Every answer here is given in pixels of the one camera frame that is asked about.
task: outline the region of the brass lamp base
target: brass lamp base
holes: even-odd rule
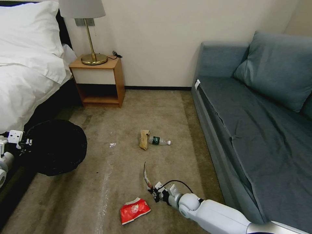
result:
[[[99,65],[107,62],[107,56],[103,54],[88,54],[81,57],[81,62],[86,65]]]

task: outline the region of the white pillow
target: white pillow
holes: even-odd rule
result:
[[[0,66],[22,64],[61,84],[64,50],[54,1],[0,7]]]

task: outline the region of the red snack wrapper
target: red snack wrapper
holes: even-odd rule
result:
[[[150,208],[146,201],[141,198],[136,198],[131,202],[127,202],[121,209],[121,223],[125,225],[134,221],[136,218],[150,212]]]

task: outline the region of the bottle label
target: bottle label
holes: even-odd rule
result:
[[[153,137],[153,145],[159,145],[160,137]]]

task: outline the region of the black trash bag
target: black trash bag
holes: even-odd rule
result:
[[[20,155],[23,164],[47,176],[76,169],[87,152],[84,131],[67,120],[37,124],[28,130],[23,139],[32,139],[32,145],[25,147]]]

